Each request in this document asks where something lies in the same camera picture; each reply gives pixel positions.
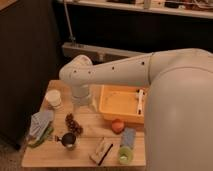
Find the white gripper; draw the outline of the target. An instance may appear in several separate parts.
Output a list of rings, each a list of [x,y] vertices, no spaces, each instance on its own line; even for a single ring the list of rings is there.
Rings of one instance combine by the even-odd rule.
[[[97,111],[97,102],[93,94],[90,92],[89,85],[72,86],[71,100],[74,113],[83,106],[87,106],[93,112]]]

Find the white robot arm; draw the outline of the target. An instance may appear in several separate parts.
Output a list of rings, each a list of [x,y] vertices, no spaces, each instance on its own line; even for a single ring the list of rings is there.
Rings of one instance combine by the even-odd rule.
[[[75,101],[91,84],[146,87],[146,171],[213,171],[213,52],[152,52],[94,65],[75,57],[59,72]]]

